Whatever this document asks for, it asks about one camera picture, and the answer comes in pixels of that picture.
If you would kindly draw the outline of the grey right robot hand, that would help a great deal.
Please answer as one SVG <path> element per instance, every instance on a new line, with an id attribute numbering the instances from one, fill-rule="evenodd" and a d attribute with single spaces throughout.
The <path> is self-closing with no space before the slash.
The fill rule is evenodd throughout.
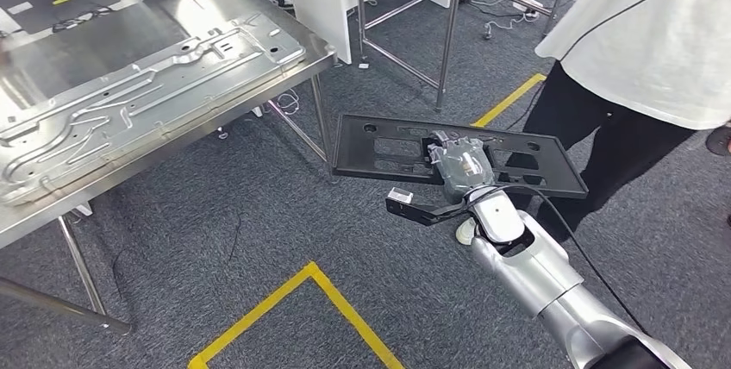
<path id="1" fill-rule="evenodd" d="M 451 138 L 444 130 L 430 136 L 435 143 L 427 146 L 431 164 L 437 168 L 449 203 L 460 203 L 473 189 L 496 183 L 484 143 L 467 136 Z"/>

